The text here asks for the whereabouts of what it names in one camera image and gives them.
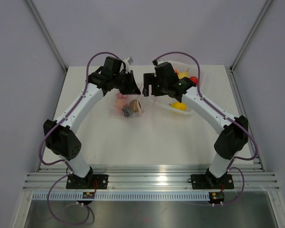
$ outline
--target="gray floor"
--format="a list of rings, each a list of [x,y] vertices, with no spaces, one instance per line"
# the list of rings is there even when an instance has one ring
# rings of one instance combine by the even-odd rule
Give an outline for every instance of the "gray floor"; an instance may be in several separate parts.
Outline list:
[[[226,201],[235,197],[226,195]],[[84,208],[75,205],[61,210],[70,201],[52,201],[54,213],[62,220],[80,222],[86,217]],[[245,193],[232,205],[211,207],[206,202],[109,202],[94,201],[89,205],[94,214],[83,228],[276,228],[266,193]],[[33,201],[25,228],[64,228],[51,218],[46,201]]]

